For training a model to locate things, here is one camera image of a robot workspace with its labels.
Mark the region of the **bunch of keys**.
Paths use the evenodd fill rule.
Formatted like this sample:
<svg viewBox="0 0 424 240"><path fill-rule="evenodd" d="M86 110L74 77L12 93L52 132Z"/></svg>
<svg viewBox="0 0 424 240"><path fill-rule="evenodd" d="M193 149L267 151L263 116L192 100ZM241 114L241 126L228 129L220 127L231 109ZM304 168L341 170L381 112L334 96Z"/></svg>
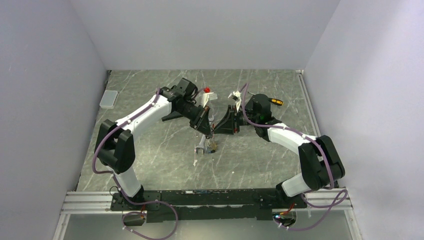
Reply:
<svg viewBox="0 0 424 240"><path fill-rule="evenodd" d="M213 154L217 151L218 145L214 138L207 138L205 140L205 153Z"/></svg>

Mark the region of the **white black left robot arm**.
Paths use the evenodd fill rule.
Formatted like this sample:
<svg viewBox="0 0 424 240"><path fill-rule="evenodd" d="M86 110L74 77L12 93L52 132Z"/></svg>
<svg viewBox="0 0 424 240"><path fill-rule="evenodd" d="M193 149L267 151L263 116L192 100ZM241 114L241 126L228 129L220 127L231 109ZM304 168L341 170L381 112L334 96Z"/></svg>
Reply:
<svg viewBox="0 0 424 240"><path fill-rule="evenodd" d="M174 113L188 119L191 128L211 138L208 102L216 98L214 92L199 89L190 80L182 78L177 85L158 88L147 103L129 115L116 121L106 119L97 135L93 172L100 173L96 169L96 162L100 161L107 168L102 173L112 174L118 190L125 195L124 204L131 210L139 209L144 203L144 187L133 167L135 142L153 124Z"/></svg>

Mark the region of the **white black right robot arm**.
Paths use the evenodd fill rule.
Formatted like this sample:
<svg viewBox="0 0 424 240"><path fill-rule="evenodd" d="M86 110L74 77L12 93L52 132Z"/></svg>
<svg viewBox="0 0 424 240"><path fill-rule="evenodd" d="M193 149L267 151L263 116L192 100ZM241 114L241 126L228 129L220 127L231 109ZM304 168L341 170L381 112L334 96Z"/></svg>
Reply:
<svg viewBox="0 0 424 240"><path fill-rule="evenodd" d="M235 105L229 105L223 119L214 127L215 134L233 135L241 126L251 125L263 140L281 145L299 157L301 172L279 184L276 203L289 207L295 196L325 187L334 187L346 174L332 139L327 135L312 136L287 126L273 117L271 104L277 102L265 94L254 94L247 103L241 93L229 95Z"/></svg>

